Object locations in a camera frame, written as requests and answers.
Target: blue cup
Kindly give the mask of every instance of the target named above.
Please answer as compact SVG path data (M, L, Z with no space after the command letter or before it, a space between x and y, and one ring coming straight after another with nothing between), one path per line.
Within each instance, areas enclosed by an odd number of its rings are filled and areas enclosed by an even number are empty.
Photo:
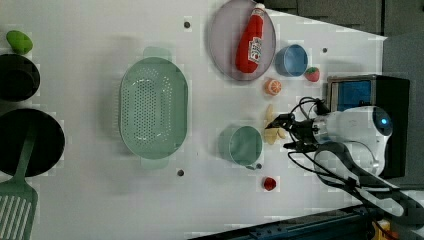
M275 56L275 68L280 75L299 77L305 73L307 67L308 55L297 44L281 49Z

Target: green colander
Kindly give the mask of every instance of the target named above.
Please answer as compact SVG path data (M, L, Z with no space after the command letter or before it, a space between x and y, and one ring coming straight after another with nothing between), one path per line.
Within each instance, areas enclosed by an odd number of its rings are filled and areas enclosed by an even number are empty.
M187 133L187 82L165 49L148 47L121 84L120 132L142 158L170 156Z

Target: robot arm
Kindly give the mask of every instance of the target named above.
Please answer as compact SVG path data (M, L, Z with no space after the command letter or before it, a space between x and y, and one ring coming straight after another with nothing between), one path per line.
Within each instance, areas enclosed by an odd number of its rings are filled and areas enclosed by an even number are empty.
M374 205L400 224L424 227L424 201L378 177L392 134L392 122L384 110L359 107L301 122L295 121L292 113L282 114L269 124L268 128L272 127L282 127L296 137L297 141L284 147L298 153L316 151L311 160L316 172L324 173L319 164L333 174L318 175L325 184Z

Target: food item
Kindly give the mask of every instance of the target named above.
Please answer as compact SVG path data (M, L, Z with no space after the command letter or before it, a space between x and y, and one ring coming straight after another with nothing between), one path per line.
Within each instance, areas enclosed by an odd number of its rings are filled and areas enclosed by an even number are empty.
M266 120L265 128L274 120L272 117L273 111L274 111L273 105L269 104L265 114L265 120ZM278 139L278 128L265 129L264 139L265 139L265 142L267 142L270 145L273 145L275 141L277 141Z
M285 139L285 138L286 138L286 134L284 133L284 129L282 129L282 128L279 128L279 129L278 129L277 134L278 134L278 136L279 136L281 139Z
M237 48L236 67L243 73L253 73L258 68L261 59L264 14L265 6L260 3L256 4L240 39Z
M275 79L265 82L265 92L271 96L276 96L281 91L281 83Z
M272 104L268 105L268 108L266 109L266 115L265 115L265 120L267 122L272 122L272 112L274 111L274 107L272 106Z
M275 141L277 141L278 139L278 128L265 129L264 138L265 138L265 142L267 142L270 145L273 145Z
M267 177L265 179L265 181L264 181L264 188L267 191L273 190L276 186L277 186L277 182L273 178Z
M13 51L17 54L27 54L34 46L31 39L20 31L8 32L6 39Z
M305 77L308 81L318 82L319 80L319 69L316 67L308 68L305 72Z

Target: white table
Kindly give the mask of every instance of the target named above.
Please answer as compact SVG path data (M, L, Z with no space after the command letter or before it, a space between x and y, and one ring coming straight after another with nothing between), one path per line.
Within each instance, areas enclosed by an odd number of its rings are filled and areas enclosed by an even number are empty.
M63 159L27 179L39 193L32 239L186 239L358 204L295 167L285 141L264 145L264 168L250 171L222 160L216 139L231 122L262 128L269 103L287 112L302 96L321 97L329 75L381 73L384 38L269 11L277 50L300 43L321 79L284 78L271 67L249 84L235 82L216 69L205 45L223 2L1 0L0 32L29 33L35 47L27 57L41 73L36 96L2 102L1 112L42 109L66 134ZM166 168L148 171L120 139L117 114L124 72L152 45L174 54L189 84L190 112L183 146ZM264 95L265 76L282 81L277 97ZM274 191L261 188L264 176L277 179Z

